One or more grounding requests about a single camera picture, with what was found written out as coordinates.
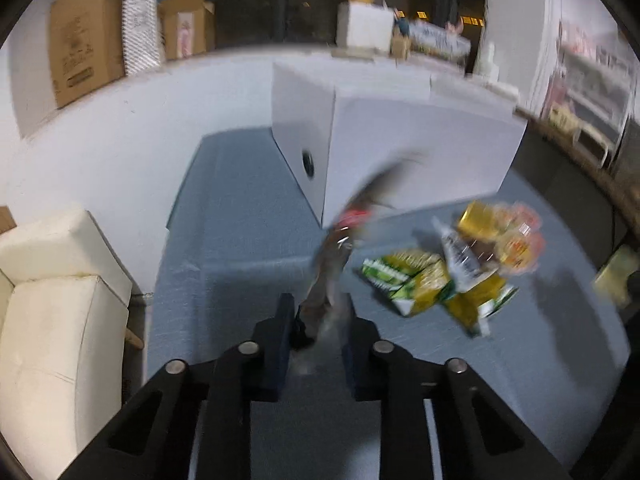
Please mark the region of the white dried fruit packet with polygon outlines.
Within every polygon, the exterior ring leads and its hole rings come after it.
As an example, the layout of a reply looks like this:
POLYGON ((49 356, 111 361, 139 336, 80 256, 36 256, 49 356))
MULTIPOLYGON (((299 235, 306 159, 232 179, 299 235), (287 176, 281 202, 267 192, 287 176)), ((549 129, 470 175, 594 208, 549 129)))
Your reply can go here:
POLYGON ((488 270, 449 224, 433 217, 432 225, 440 236, 450 278, 458 292, 468 292, 486 278, 488 270))

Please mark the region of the dark meat snack packet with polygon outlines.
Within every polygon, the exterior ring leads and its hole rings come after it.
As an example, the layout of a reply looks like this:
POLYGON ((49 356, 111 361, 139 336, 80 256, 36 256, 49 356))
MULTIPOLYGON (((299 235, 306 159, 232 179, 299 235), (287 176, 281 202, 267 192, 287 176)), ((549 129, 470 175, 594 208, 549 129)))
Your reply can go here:
POLYGON ((306 350, 332 336, 341 337, 350 319, 350 307, 341 292, 341 277, 364 225, 388 196, 404 182, 421 159, 416 154, 397 157, 380 168, 337 215, 314 255, 314 281, 300 303, 292 328, 296 350, 306 350))

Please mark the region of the white dotted shopping bag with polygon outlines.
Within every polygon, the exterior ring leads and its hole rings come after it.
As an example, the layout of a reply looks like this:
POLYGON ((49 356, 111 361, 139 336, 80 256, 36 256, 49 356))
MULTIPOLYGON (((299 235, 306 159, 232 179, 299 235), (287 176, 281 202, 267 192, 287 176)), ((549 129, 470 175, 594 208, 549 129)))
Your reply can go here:
POLYGON ((122 0, 122 50, 127 76, 160 67, 157 0, 122 0))

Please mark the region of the wall rack shelf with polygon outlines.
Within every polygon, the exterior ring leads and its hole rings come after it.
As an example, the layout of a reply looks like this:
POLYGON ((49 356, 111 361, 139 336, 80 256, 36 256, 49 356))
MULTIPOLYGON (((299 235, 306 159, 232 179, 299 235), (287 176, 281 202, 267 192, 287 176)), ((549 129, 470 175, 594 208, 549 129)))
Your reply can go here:
POLYGON ((556 45, 558 57, 541 118, 572 145, 578 128, 596 128, 614 145, 614 159, 636 93, 634 51, 621 32, 593 36, 567 21, 559 24, 556 45))

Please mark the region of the white plastic bottle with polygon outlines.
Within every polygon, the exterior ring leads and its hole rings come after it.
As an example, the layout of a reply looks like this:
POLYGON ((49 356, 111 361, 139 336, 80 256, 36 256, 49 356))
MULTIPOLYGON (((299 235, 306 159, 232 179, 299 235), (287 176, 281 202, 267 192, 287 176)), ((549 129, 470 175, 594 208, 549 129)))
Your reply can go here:
POLYGON ((496 47, 492 41, 485 41, 477 53, 474 74, 488 81, 495 82, 499 79, 500 68, 495 62, 496 47))

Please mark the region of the printed landscape carton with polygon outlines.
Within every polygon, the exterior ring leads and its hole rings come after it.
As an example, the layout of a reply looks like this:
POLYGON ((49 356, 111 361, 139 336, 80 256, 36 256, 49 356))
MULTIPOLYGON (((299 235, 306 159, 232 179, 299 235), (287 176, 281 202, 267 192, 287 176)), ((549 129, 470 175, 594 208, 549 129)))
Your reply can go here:
POLYGON ((411 21, 409 38, 413 51, 463 65, 471 52, 471 41, 429 22, 411 21))

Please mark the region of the white speaker device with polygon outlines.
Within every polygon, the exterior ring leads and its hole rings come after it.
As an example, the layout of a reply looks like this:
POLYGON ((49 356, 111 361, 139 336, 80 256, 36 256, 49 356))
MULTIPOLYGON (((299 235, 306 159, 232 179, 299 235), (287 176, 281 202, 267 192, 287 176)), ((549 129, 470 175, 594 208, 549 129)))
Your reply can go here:
POLYGON ((614 145, 599 130, 583 125, 574 133, 573 145, 600 169, 608 169, 614 156, 614 145))

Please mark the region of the blue table mat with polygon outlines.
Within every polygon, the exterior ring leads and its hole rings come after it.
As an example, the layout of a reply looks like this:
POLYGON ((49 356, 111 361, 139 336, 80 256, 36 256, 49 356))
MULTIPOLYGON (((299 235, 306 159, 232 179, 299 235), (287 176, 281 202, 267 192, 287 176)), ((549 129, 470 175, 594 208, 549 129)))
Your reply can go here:
MULTIPOLYGON (((515 296, 471 337, 442 307, 404 318, 359 276, 361 263, 412 246, 436 252, 433 220, 457 205, 368 224, 342 276, 356 312, 425 361, 461 358, 564 465, 573 465, 610 403, 629 356, 616 309, 592 289, 593 266, 554 210, 516 172, 498 193, 533 207, 546 247, 512 278, 515 296)), ((206 136, 170 219, 152 303, 148 369, 196 364, 247 340, 282 294, 307 295, 323 233, 267 129, 206 136)), ((252 408, 256 479, 374 479, 380 410, 350 394, 341 357, 290 375, 278 403, 252 408)))

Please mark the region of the small open cardboard box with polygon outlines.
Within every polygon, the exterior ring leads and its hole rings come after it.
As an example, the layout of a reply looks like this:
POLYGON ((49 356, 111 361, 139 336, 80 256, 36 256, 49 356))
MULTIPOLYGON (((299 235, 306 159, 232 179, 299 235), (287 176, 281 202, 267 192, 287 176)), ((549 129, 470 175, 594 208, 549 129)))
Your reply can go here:
POLYGON ((158 6, 167 61, 212 52, 215 6, 206 0, 164 0, 158 6))

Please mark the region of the white foam box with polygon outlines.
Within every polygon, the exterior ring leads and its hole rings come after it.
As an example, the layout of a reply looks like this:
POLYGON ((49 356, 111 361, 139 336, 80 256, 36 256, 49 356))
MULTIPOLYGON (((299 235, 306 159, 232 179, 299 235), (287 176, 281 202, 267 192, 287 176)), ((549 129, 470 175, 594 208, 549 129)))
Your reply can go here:
POLYGON ((336 44, 340 48, 390 52, 395 13, 385 6, 361 2, 343 2, 338 6, 336 44))

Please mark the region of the pink jelly cup rear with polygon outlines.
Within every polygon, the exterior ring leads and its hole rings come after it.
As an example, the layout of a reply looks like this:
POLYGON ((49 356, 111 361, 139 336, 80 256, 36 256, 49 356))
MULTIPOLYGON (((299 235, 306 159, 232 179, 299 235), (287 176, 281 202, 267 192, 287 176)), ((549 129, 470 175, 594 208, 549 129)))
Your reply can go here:
POLYGON ((546 242, 538 232, 506 232, 496 243, 500 268, 503 272, 514 275, 534 272, 545 247, 546 242))

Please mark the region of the white open cardboard box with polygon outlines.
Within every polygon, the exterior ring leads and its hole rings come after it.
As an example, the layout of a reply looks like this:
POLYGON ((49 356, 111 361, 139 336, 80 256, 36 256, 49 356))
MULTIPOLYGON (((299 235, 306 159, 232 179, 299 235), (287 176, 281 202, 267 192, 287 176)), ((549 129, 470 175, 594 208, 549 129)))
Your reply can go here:
POLYGON ((495 194, 526 129, 509 100, 422 68, 278 61, 271 97, 274 140, 322 226, 398 160, 386 216, 495 194))

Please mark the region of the green seaweed snack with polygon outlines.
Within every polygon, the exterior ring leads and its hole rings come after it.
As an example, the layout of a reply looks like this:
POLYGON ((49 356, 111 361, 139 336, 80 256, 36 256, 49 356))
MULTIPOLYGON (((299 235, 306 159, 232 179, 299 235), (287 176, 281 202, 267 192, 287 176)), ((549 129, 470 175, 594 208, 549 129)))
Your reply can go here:
POLYGON ((454 290, 445 260, 418 248, 364 259, 360 275, 404 318, 431 309, 454 290))

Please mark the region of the tall brown cardboard box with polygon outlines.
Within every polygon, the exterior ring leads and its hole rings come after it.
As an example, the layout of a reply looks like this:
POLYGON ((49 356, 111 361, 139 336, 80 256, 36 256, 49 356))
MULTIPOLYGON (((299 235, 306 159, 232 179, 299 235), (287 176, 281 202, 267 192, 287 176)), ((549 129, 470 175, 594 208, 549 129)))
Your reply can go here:
POLYGON ((49 64, 59 108, 125 76, 122 0, 55 0, 49 64))

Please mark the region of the yellow snack bag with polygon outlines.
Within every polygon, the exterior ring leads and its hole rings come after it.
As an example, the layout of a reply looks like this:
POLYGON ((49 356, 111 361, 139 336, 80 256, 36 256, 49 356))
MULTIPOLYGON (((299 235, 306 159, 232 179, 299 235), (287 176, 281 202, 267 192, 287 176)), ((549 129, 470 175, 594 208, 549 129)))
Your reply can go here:
POLYGON ((499 312, 517 292, 517 287, 498 273, 493 273, 466 292, 453 292, 444 300, 444 306, 470 335, 488 337, 489 318, 499 312))

